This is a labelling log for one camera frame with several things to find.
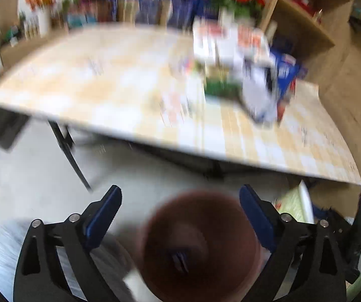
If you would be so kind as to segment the green gold tea packet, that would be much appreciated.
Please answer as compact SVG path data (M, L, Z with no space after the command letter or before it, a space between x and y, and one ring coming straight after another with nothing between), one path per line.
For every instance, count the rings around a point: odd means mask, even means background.
M226 68L207 69L204 73L204 94L207 96L236 100L239 98L241 84Z

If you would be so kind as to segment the green paper cup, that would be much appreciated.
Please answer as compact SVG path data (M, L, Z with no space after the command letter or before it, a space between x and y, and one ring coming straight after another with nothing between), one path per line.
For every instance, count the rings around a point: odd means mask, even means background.
M276 198L273 206L280 214L289 213L298 222L315 223L312 201L304 181L301 181L297 187L289 190L284 195Z

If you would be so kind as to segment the yellow plaid tablecloth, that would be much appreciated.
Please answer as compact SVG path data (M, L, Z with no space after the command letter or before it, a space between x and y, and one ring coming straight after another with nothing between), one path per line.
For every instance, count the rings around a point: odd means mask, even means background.
M175 151L359 185L354 158L316 85L299 81L280 123L254 123L236 102L178 75L192 38L123 25L72 31L0 79L0 108Z

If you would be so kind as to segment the wooden shelf unit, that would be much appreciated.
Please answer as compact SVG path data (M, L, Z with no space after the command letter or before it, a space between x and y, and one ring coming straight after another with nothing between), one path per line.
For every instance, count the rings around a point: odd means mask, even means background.
M338 31L347 19L344 8L352 0L265 0L258 26L266 31L277 23L276 34L285 39L289 53L309 63L338 45Z

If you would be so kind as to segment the maroon trash bin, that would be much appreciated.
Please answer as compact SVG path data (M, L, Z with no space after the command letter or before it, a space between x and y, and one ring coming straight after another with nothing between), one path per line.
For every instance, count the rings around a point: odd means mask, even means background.
M135 262L161 301L241 301L262 249L238 198L195 190L155 210L137 238Z

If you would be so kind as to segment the blue coffee box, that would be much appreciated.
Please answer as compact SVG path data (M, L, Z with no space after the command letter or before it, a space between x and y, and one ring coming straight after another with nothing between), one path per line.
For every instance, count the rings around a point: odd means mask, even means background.
M296 80L304 79L306 77L307 68L298 62L292 55L282 53L275 48L271 48L270 51L275 57L280 99L289 102L295 95Z

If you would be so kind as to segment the white paper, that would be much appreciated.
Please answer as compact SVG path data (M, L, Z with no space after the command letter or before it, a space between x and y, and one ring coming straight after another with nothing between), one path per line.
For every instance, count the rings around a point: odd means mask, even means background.
M271 125L277 120L279 87L275 64L244 60L241 102L256 123Z

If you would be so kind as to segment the folding table frame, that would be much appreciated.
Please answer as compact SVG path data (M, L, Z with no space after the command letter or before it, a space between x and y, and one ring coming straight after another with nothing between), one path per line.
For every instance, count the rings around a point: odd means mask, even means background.
M72 150L75 145L74 140L70 134L69 128L67 125L64 125L64 130L60 129L60 126L55 121L48 121L49 126L57 140L57 143L66 157L67 161L70 163L70 166L74 170L75 174L78 176L80 182L82 182L83 186L90 191L91 186L87 179L85 178L83 172L81 171L78 163L76 162Z

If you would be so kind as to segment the floral white plastic bag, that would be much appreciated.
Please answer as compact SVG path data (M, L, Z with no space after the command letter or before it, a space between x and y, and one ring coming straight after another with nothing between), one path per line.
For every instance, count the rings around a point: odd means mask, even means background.
M275 64L264 33L235 23L222 27L212 20L196 21L193 25L193 53L196 61L206 65L237 68L244 61L263 67Z

